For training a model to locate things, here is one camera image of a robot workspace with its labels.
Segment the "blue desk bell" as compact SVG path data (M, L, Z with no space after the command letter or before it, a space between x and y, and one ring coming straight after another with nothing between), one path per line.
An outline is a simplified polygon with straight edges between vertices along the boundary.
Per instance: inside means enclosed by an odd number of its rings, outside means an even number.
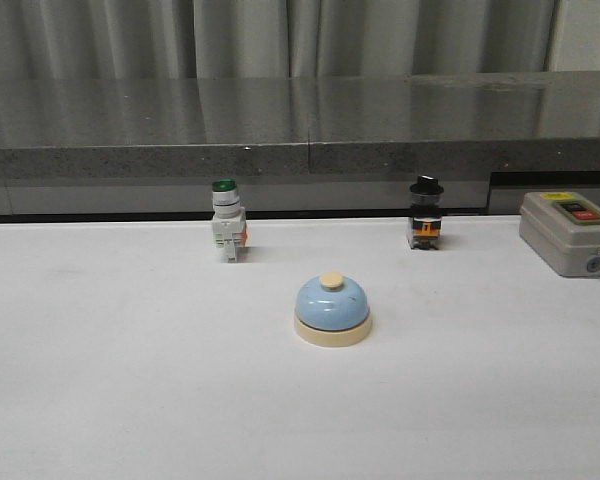
M294 329L308 343L347 347L363 341L373 325L364 289L340 272L308 280L298 291Z

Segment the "grey stone counter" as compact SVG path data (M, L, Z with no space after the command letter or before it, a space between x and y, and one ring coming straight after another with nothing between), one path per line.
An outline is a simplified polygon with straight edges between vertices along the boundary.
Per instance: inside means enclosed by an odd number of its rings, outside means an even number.
M256 216L600 204L600 72L0 81L0 216L194 217L232 177Z

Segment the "grey curtain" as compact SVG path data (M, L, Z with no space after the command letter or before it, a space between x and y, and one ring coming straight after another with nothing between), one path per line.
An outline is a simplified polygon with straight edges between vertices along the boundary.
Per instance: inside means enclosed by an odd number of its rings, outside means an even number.
M600 1L0 1L0 80L600 71Z

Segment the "green pushbutton switch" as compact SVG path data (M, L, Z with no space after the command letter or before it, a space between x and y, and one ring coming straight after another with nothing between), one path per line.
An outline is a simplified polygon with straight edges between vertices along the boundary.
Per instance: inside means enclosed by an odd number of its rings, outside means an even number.
M246 210L241 204L234 179L223 178L212 183L211 220L213 239L228 261L237 261L248 239Z

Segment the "black selector switch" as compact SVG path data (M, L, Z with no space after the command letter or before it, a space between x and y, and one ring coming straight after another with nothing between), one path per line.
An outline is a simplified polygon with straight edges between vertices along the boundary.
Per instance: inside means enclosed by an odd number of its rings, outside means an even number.
M411 215L407 240L411 249L436 249L440 237L442 213L439 202L444 188L432 176L419 175L409 188Z

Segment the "grey on-off switch box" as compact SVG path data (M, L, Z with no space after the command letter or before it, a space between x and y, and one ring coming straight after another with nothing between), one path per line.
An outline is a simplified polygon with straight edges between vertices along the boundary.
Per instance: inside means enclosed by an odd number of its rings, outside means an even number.
M600 277L600 206L576 192L529 192L519 234L559 275Z

